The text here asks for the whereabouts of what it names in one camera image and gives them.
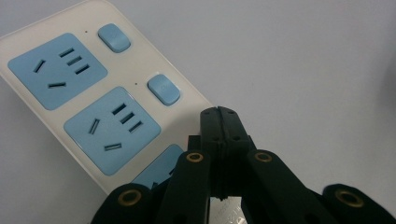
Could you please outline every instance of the outlet slot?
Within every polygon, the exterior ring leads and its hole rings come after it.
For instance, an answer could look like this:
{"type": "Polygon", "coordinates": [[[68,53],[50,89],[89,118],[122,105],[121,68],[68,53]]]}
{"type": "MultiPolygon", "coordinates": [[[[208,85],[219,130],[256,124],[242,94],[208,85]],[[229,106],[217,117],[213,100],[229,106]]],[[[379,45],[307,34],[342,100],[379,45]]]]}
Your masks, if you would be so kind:
{"type": "Polygon", "coordinates": [[[116,114],[118,114],[118,113],[120,113],[120,111],[123,109],[123,108],[125,108],[126,107],[126,104],[122,104],[122,105],[120,105],[119,107],[117,107],[115,110],[113,110],[113,115],[116,115],[116,114]]]}
{"type": "Polygon", "coordinates": [[[132,113],[132,112],[129,113],[127,116],[125,116],[125,118],[120,120],[121,124],[126,123],[126,121],[130,120],[133,116],[134,116],[134,113],[132,113]]]}
{"type": "Polygon", "coordinates": [[[117,144],[106,146],[105,147],[105,151],[110,151],[110,150],[119,149],[119,148],[122,148],[122,144],[121,143],[117,143],[117,144]]]}
{"type": "Polygon", "coordinates": [[[63,53],[59,54],[59,57],[63,58],[64,56],[72,53],[74,51],[74,49],[67,49],[66,51],[64,51],[63,53]]]}
{"type": "Polygon", "coordinates": [[[143,125],[142,121],[139,121],[138,123],[136,123],[136,125],[134,125],[134,127],[130,128],[128,131],[130,133],[134,132],[134,130],[136,130],[138,127],[140,127],[141,125],[143,125]]]}
{"type": "Polygon", "coordinates": [[[96,129],[98,128],[98,125],[99,125],[99,121],[100,121],[99,119],[95,119],[93,121],[93,124],[92,124],[92,126],[90,128],[90,131],[89,131],[90,134],[94,134],[96,132],[96,129]]]}
{"type": "Polygon", "coordinates": [[[82,73],[83,71],[85,71],[85,70],[87,70],[89,68],[90,68],[90,66],[88,64],[85,64],[84,66],[79,68],[75,73],[76,73],[76,75],[78,75],[78,74],[82,73]]]}
{"type": "Polygon", "coordinates": [[[58,82],[58,83],[49,84],[49,89],[55,89],[55,88],[61,88],[61,87],[66,87],[66,83],[65,82],[58,82]]]}
{"type": "Polygon", "coordinates": [[[46,61],[44,61],[44,60],[41,60],[38,64],[37,64],[37,66],[35,67],[35,70],[33,70],[35,73],[38,73],[39,71],[40,71],[40,69],[43,67],[43,65],[44,65],[44,63],[45,63],[46,61]]]}
{"type": "Polygon", "coordinates": [[[73,65],[74,63],[77,63],[77,62],[79,62],[79,61],[81,61],[81,60],[82,60],[81,56],[78,56],[77,58],[75,58],[75,59],[73,59],[72,61],[68,62],[67,65],[71,66],[71,65],[73,65]]]}

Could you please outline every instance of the power strip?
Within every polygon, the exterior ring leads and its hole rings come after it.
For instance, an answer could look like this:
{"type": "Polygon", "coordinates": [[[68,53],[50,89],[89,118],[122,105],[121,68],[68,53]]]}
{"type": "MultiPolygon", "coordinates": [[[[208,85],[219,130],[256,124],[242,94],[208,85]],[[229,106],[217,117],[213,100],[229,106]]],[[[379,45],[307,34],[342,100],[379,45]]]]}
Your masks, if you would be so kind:
{"type": "Polygon", "coordinates": [[[0,74],[106,193],[169,177],[211,106],[106,1],[2,37],[0,74]]]}

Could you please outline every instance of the black plastic part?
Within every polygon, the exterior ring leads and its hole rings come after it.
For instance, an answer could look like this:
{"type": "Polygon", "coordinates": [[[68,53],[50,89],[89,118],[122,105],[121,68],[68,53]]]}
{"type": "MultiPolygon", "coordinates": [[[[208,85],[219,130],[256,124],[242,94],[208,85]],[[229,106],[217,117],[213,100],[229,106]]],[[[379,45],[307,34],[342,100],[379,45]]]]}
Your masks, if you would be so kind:
{"type": "Polygon", "coordinates": [[[358,189],[330,185],[323,190],[322,197],[340,223],[396,224],[387,210],[358,189]]]}
{"type": "Polygon", "coordinates": [[[256,214],[259,207],[270,223],[338,223],[276,154],[251,151],[247,164],[251,189],[244,194],[244,213],[256,214]]]}
{"type": "Polygon", "coordinates": [[[114,189],[93,217],[92,224],[130,223],[141,224],[149,220],[152,210],[152,194],[148,188],[137,184],[126,184],[114,189]],[[120,196],[127,204],[120,203],[120,196]]]}
{"type": "Polygon", "coordinates": [[[136,184],[115,189],[92,224],[205,224],[209,196],[241,196],[248,224],[396,224],[358,189],[333,185],[323,196],[307,189],[276,154],[257,150],[238,115],[225,107],[201,113],[201,135],[189,137],[170,179],[152,190],[136,184]],[[120,204],[131,189],[141,193],[138,203],[120,204]]]}
{"type": "Polygon", "coordinates": [[[157,224],[204,224],[209,217],[210,156],[189,150],[180,155],[169,181],[157,224]]]}
{"type": "Polygon", "coordinates": [[[241,196],[246,175],[244,160],[254,148],[235,111],[225,107],[212,107],[201,113],[201,137],[191,136],[189,150],[200,148],[210,154],[212,197],[226,199],[241,196]]]}

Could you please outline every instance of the white background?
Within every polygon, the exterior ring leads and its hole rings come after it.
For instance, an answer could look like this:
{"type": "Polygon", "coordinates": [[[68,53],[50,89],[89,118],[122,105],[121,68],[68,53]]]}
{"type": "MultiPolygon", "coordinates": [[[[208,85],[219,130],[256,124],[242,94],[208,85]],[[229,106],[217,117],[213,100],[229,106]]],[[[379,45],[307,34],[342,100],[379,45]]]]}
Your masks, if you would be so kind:
{"type": "MultiPolygon", "coordinates": [[[[78,0],[0,0],[0,35],[78,0]]],[[[112,0],[256,146],[396,216],[396,1],[112,0]]],[[[106,195],[0,78],[0,220],[89,223],[106,195]]]]}

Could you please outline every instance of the three-prong outlet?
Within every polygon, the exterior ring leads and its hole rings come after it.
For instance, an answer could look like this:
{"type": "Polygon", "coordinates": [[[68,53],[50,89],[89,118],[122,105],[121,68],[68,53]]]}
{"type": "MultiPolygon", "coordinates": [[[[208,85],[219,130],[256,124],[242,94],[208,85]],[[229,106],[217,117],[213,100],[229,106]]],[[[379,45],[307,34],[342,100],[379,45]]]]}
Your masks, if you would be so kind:
{"type": "Polygon", "coordinates": [[[40,104],[54,110],[107,75],[72,34],[60,35],[8,63],[40,104]]]}
{"type": "Polygon", "coordinates": [[[105,175],[114,175],[161,132],[122,87],[76,114],[64,129],[105,175]]]}

